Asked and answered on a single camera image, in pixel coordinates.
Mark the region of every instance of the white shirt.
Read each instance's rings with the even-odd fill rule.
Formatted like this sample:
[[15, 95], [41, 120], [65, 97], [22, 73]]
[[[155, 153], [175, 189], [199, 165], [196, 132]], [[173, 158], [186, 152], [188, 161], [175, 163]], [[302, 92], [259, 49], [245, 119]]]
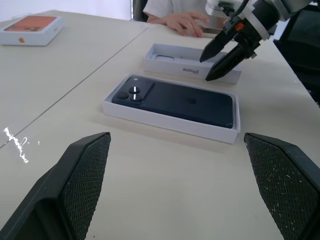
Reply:
[[225, 19], [208, 15], [205, 9], [206, 4], [207, 0], [148, 0], [143, 11], [158, 18], [172, 13], [199, 12], [210, 18], [208, 27], [222, 28]]

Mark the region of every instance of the white phone box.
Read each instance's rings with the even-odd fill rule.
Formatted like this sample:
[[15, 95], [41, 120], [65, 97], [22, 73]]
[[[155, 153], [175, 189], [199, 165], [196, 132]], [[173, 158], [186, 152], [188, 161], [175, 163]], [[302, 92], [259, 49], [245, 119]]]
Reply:
[[166, 82], [170, 84], [176, 84], [180, 86], [191, 87], [195, 89], [201, 89], [216, 93], [222, 93], [230, 96], [233, 100], [233, 128], [224, 128], [220, 126], [213, 126], [209, 124], [199, 123], [195, 121], [185, 120], [173, 116], [167, 116], [159, 113], [154, 113], [146, 110], [141, 110], [133, 107], [123, 106], [112, 103], [112, 99], [117, 91], [126, 83], [130, 77], [135, 77], [139, 80], [139, 75], [130, 74], [105, 98], [102, 103], [103, 112], [106, 115], [113, 116], [120, 119], [125, 119], [141, 124], [155, 126], [158, 128], [168, 129], [180, 133], [194, 135], [206, 139], [217, 140], [220, 142], [234, 144], [240, 131], [240, 110], [239, 110], [239, 99], [238, 95], [224, 92], [219, 90], [213, 90], [211, 88], [199, 87], [190, 83], [182, 83], [173, 80], [165, 80], [152, 77], [144, 77], [151, 80]]
[[[160, 74], [206, 79], [214, 63], [227, 53], [220, 52], [208, 61], [200, 62], [202, 52], [203, 49], [156, 43], [144, 58], [144, 70]], [[236, 84], [240, 75], [241, 69], [236, 66], [226, 76], [214, 81]]]
[[46, 46], [64, 26], [60, 16], [29, 15], [1, 28], [0, 44]]

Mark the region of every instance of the open phone box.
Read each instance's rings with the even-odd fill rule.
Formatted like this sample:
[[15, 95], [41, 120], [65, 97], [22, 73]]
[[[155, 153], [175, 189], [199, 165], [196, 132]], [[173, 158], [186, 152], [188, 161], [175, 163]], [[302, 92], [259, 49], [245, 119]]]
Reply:
[[[214, 63], [227, 53], [220, 52], [208, 61], [200, 62], [202, 53], [203, 49], [156, 43], [144, 58], [144, 70], [160, 74], [206, 79]], [[214, 81], [236, 84], [240, 75], [240, 67], [236, 66], [226, 76]]]
[[[201, 89], [216, 93], [222, 93], [230, 96], [232, 98], [232, 110], [233, 110], [233, 127], [225, 128], [209, 124], [204, 124], [200, 122], [190, 121], [178, 117], [168, 116], [164, 114], [154, 113], [146, 110], [141, 110], [129, 106], [119, 105], [112, 103], [112, 99], [118, 90], [126, 83], [126, 81], [131, 78], [148, 78], [150, 80], [165, 82], [169, 84], [175, 84], [195, 89]], [[165, 80], [160, 78], [145, 77], [139, 75], [130, 74], [119, 85], [111, 91], [111, 93], [105, 98], [102, 103], [103, 112], [106, 115], [146, 124], [150, 126], [155, 126], [158, 128], [168, 129], [180, 133], [190, 134], [206, 139], [217, 140], [220, 142], [234, 144], [238, 134], [241, 131], [240, 123], [240, 110], [239, 110], [239, 99], [236, 94], [230, 92], [224, 92], [219, 90], [214, 90], [211, 88], [199, 87], [194, 84], [177, 82], [173, 80]]]
[[0, 44], [46, 46], [64, 26], [60, 16], [29, 15], [1, 28]]

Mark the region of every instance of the person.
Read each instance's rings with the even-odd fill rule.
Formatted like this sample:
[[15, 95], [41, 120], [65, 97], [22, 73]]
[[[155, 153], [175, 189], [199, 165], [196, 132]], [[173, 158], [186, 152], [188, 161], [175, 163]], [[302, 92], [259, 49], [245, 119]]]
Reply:
[[193, 37], [203, 38], [201, 27], [222, 29], [226, 21], [209, 16], [206, 3], [207, 0], [148, 0], [143, 12], [148, 15], [148, 23], [168, 26], [183, 36], [189, 32]]

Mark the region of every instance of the cable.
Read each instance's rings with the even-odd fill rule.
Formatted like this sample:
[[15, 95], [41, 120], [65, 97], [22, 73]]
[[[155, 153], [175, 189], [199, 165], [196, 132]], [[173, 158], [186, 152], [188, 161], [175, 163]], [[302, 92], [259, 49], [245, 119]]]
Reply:
[[231, 18], [233, 19], [234, 17], [236, 17], [240, 13], [242, 13], [242, 11], [245, 9], [245, 7], [247, 6], [249, 1], [250, 0], [243, 0], [243, 2], [241, 3], [240, 7], [235, 11], [235, 13], [231, 16]]

